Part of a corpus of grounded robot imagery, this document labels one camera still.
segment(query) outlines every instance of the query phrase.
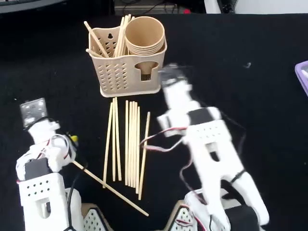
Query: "white plastic base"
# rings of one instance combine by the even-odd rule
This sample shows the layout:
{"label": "white plastic base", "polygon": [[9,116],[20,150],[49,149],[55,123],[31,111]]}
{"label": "white plastic base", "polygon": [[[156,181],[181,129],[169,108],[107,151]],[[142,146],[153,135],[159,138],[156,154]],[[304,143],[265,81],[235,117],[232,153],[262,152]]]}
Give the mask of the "white plastic base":
{"label": "white plastic base", "polygon": [[[177,220],[182,220],[184,222],[191,223],[192,225],[181,225],[180,222],[176,222]],[[197,229],[197,221],[191,216],[187,208],[182,207],[179,209],[178,214],[175,217],[174,223],[170,228],[170,231],[197,231]]]}
{"label": "white plastic base", "polygon": [[96,209],[90,209],[83,219],[84,231],[107,231]]}
{"label": "white plastic base", "polygon": [[[22,181],[19,183],[19,192],[26,231],[63,231],[68,227],[66,191],[59,173]],[[74,228],[83,231],[81,198],[77,190],[72,194],[71,211]]]}

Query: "black table surface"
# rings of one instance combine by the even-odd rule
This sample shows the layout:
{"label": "black table surface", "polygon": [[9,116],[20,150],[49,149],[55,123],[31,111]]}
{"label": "black table surface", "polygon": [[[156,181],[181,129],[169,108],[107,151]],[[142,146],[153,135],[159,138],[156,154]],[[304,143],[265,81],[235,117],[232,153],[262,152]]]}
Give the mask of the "black table surface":
{"label": "black table surface", "polygon": [[[187,70],[194,93],[246,128],[241,160],[254,178],[268,208],[267,230],[301,230],[307,215],[308,99],[294,66],[308,59],[308,15],[160,15],[168,42],[165,63]],[[63,130],[79,136],[88,169],[102,176],[110,99],[100,95],[91,58],[85,52],[88,33],[78,20],[7,22],[0,35],[0,205],[3,230],[22,230],[23,213],[15,162],[32,140],[23,131],[19,104],[45,97],[50,117]],[[92,27],[114,27],[119,17],[88,19]],[[124,128],[124,100],[141,106],[141,132],[146,112],[150,133],[160,130],[155,118],[167,106],[160,91],[119,99]],[[237,145],[243,131],[227,122]],[[124,173],[124,133],[120,133]],[[177,138],[151,143],[171,146]],[[97,204],[115,230],[164,228],[174,204],[188,190],[179,179],[189,152],[179,146],[169,153],[148,153],[143,199],[123,182],[108,183],[146,210],[145,217],[96,181],[83,175],[77,182],[82,201]],[[62,171],[70,186],[78,173]],[[185,172],[195,189],[194,167]]]}

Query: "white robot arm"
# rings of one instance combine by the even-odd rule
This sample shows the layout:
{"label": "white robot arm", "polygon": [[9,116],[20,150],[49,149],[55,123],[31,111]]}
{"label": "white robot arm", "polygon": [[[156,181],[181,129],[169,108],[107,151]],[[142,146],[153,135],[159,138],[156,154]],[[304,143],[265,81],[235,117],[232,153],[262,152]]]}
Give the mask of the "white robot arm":
{"label": "white robot arm", "polygon": [[175,64],[161,72],[162,89],[169,110],[158,117],[163,130],[187,127],[186,131],[168,131],[166,136],[180,134],[190,150],[202,184],[206,205],[189,194],[186,202],[209,231],[230,231],[231,223],[221,201],[221,180],[228,181],[253,209],[258,224],[265,225],[269,214],[252,177],[245,171],[231,142],[231,135],[215,107],[201,108],[190,97],[191,86]]}
{"label": "white robot arm", "polygon": [[[22,104],[21,112],[24,127],[35,143],[16,163],[25,230],[64,231],[70,226],[67,209],[70,189],[64,187],[58,172],[75,159],[75,149],[68,136],[56,134],[60,126],[47,118],[44,99]],[[83,231],[81,198],[75,189],[70,210],[72,226]]]}

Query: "chopstick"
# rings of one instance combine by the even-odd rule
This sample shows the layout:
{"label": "chopstick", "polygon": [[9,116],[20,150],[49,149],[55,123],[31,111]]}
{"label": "chopstick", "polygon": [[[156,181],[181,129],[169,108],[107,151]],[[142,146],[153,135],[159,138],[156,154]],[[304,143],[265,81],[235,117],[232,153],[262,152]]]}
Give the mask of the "chopstick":
{"label": "chopstick", "polygon": [[120,43],[120,39],[121,39],[121,35],[122,35],[124,19],[125,19],[124,17],[122,17],[122,19],[121,19],[120,31],[119,31],[119,35],[118,35],[118,38],[117,38],[116,48],[115,48],[113,57],[118,57],[118,54],[119,54],[119,47],[120,47],[119,43]]}
{"label": "chopstick", "polygon": [[103,55],[105,58],[109,58],[109,55],[107,54],[105,48],[102,46],[101,42],[98,40],[96,34],[94,33],[94,31],[92,30],[92,28],[89,26],[87,21],[83,22],[84,25],[86,26],[87,30],[89,31],[89,33],[91,34],[92,38],[94,39],[94,41],[96,42],[96,44],[98,45],[98,47],[101,49]]}
{"label": "chopstick", "polygon": [[132,139],[132,102],[129,102],[129,125],[128,125],[128,186],[132,187],[131,182],[131,139]]}
{"label": "chopstick", "polygon": [[125,101],[125,185],[128,184],[128,100]]}
{"label": "chopstick", "polygon": [[116,179],[116,108],[115,108],[115,103],[116,102],[116,100],[115,100],[115,98],[113,98],[113,107],[112,107],[112,180],[113,181],[115,181],[115,179]]}
{"label": "chopstick", "polygon": [[117,97],[115,97],[115,141],[116,141],[116,158],[117,158],[117,174],[119,181],[122,180],[121,172],[121,155],[120,155],[120,140],[119,140],[119,115],[117,111]]}
{"label": "chopstick", "polygon": [[103,58],[101,55],[95,53],[95,52],[92,51],[92,50],[89,50],[88,48],[86,48],[86,52],[89,53],[89,54],[91,54],[91,55],[93,55],[93,56],[95,56],[95,57],[97,57],[97,58]]}
{"label": "chopstick", "polygon": [[136,102],[133,101],[133,114],[132,114],[132,174],[131,174],[131,181],[133,188],[136,187]]}
{"label": "chopstick", "polygon": [[[76,165],[78,168],[83,169],[83,166],[78,163],[77,161],[73,161],[72,162],[74,165]],[[117,190],[115,190],[114,188],[110,187],[108,184],[106,184],[105,181],[99,179],[97,176],[95,176],[93,173],[91,173],[89,170],[84,169],[84,172],[86,174],[88,174],[90,177],[92,177],[93,179],[95,179],[97,182],[99,182],[100,184],[102,184],[103,186],[105,186],[107,189],[109,189],[111,192],[113,192],[115,195],[117,195],[118,197],[120,197],[122,200],[124,200],[126,203],[128,203],[130,206],[134,207],[136,210],[138,210],[139,212],[141,212],[142,214],[144,214],[145,216],[149,216],[149,214],[147,212],[145,212],[142,208],[140,208],[139,206],[137,206],[136,204],[134,204],[133,202],[131,202],[129,199],[127,199],[125,196],[123,196],[121,193],[119,193]]]}
{"label": "chopstick", "polygon": [[[149,127],[150,127],[150,112],[148,112],[146,118],[146,126],[145,126],[145,135],[144,138],[146,139],[149,135]],[[142,153],[142,164],[141,164],[141,175],[140,175],[140,186],[139,186],[139,196],[138,199],[141,200],[142,195],[142,187],[143,187],[143,177],[144,177],[144,167],[145,167],[145,158],[146,158],[146,145],[148,141],[144,142],[143,146],[143,153]]]}
{"label": "chopstick", "polygon": [[108,165],[108,154],[109,154],[109,140],[110,140],[110,128],[111,128],[111,120],[112,120],[112,110],[113,103],[110,103],[109,109],[109,118],[108,118],[108,129],[107,129],[107,139],[106,139],[106,149],[105,149],[105,160],[104,160],[104,170],[103,170],[103,181],[106,182],[107,178],[107,165]]}
{"label": "chopstick", "polygon": [[140,107],[137,110],[137,142],[136,142],[136,194],[139,193],[139,164],[140,164]]}

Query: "kraft paper cup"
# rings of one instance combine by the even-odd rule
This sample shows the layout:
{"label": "kraft paper cup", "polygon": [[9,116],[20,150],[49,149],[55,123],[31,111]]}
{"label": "kraft paper cup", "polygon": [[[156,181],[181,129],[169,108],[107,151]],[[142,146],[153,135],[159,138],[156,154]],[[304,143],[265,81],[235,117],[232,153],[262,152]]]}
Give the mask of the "kraft paper cup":
{"label": "kraft paper cup", "polygon": [[125,29],[127,48],[141,55],[156,53],[164,44],[165,29],[155,18],[142,16],[130,21]]}

